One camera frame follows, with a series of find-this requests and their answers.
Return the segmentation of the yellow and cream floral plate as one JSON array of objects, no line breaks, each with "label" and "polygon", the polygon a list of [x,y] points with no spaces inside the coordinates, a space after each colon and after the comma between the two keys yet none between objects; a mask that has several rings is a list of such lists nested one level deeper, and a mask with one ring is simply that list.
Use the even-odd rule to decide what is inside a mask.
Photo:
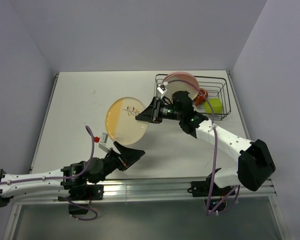
[{"label": "yellow and cream floral plate", "polygon": [[108,136],[123,146],[138,142],[146,133],[148,123],[136,120],[145,110],[145,105],[134,97],[116,100],[105,116],[105,130]]}]

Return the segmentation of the pink and cream floral plate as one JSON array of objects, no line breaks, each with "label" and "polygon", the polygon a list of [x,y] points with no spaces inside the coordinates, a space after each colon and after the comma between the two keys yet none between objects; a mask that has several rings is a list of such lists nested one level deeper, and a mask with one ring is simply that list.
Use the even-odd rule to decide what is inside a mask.
[{"label": "pink and cream floral plate", "polygon": [[187,91],[190,99],[194,100],[198,95],[197,89],[200,88],[198,80],[187,75],[174,75],[163,79],[162,82],[168,83],[165,97],[170,100],[172,100],[172,95],[178,91]]}]

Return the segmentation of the pink plastic plate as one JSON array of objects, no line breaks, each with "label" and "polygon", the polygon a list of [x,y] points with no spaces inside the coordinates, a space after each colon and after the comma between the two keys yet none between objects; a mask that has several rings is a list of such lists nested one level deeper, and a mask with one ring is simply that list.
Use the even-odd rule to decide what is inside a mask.
[{"label": "pink plastic plate", "polygon": [[189,77],[195,78],[192,74],[190,74],[188,72],[176,71],[176,72],[172,72],[172,73],[168,74],[164,79],[170,78],[171,76],[175,76],[175,75],[184,75],[184,76],[189,76]]}]

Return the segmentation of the orange and black cup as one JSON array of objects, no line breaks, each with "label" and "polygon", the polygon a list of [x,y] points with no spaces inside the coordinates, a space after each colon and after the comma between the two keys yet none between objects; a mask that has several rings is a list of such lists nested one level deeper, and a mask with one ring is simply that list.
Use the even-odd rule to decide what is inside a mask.
[{"label": "orange and black cup", "polygon": [[204,104],[209,96],[208,92],[204,88],[200,88],[199,90],[200,93],[198,93],[196,98],[193,100],[196,107],[198,107],[201,104]]}]

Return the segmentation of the black wire dish rack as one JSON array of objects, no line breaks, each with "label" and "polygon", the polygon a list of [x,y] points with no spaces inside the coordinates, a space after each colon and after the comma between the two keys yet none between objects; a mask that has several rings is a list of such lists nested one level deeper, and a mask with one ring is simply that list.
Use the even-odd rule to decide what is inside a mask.
[{"label": "black wire dish rack", "polygon": [[[160,93],[157,91],[158,84],[163,82],[163,79],[168,74],[157,74],[155,76],[155,88],[154,88],[154,96],[159,97]],[[218,98],[222,102],[223,112],[215,113],[214,119],[221,121],[225,117],[227,117],[231,113],[231,103],[230,103],[230,93],[228,89],[228,84],[225,78],[222,77],[212,77],[212,76],[202,76],[202,75],[194,75],[192,74],[198,81],[199,89],[205,89],[208,92],[208,99]],[[212,117],[212,114],[206,113],[204,109],[204,104],[200,104],[198,107],[195,106],[194,100],[192,100],[192,105],[194,109],[205,115],[209,118]]]}]

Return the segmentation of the white and green square bowl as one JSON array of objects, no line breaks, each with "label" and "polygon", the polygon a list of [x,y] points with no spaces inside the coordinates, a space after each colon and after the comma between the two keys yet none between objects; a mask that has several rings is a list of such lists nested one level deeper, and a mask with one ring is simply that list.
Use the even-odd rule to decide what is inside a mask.
[{"label": "white and green square bowl", "polygon": [[221,114],[223,112],[223,104],[219,98],[210,98],[203,104],[204,110],[207,114]]}]

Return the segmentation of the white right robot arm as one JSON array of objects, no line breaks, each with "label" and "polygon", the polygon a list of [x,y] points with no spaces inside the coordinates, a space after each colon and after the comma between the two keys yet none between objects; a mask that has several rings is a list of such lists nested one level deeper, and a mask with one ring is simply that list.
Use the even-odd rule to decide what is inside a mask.
[{"label": "white right robot arm", "polygon": [[214,145],[234,159],[235,167],[220,168],[207,177],[206,189],[212,195],[219,194],[223,188],[238,185],[255,192],[276,171],[264,141],[241,138],[216,125],[194,109],[187,91],[175,92],[170,104],[163,98],[154,97],[135,119],[153,124],[160,124],[164,119],[176,120],[186,134]]}]

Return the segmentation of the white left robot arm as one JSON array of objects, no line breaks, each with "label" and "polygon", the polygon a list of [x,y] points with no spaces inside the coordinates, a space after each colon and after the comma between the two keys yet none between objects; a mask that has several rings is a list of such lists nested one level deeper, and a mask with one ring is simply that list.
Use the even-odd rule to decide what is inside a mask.
[{"label": "white left robot arm", "polygon": [[17,175],[0,169],[0,208],[7,206],[11,199],[48,194],[82,200],[88,193],[88,184],[105,181],[115,170],[126,171],[145,155],[143,150],[116,141],[113,145],[108,148],[105,143],[99,143],[98,147],[106,153],[103,158],[91,156],[88,161],[44,173]]}]

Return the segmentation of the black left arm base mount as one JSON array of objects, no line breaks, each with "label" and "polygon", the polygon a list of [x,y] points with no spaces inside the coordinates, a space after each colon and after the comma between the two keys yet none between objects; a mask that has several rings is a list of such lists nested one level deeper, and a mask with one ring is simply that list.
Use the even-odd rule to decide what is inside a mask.
[{"label": "black left arm base mount", "polygon": [[[79,216],[86,215],[91,207],[92,201],[101,201],[104,195],[104,186],[102,184],[88,184],[82,190],[70,193],[68,197],[57,197],[58,202],[68,203],[68,213],[70,215]],[[78,206],[70,203],[76,201],[86,201],[86,203],[78,203]]]}]

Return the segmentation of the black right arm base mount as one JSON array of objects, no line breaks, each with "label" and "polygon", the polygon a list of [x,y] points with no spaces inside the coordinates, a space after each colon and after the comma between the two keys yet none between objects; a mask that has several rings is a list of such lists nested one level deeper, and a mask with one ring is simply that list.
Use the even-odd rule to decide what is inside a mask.
[{"label": "black right arm base mount", "polygon": [[[212,189],[212,197],[216,197],[210,200],[208,209],[211,211],[223,197],[226,196],[228,192],[230,192],[233,188],[231,186],[227,186],[224,188],[219,188],[216,184],[213,185]],[[210,190],[210,184],[207,181],[192,181],[190,183],[190,188],[187,189],[189,194],[192,194],[192,197],[204,197],[205,204],[208,203],[208,195]]]}]

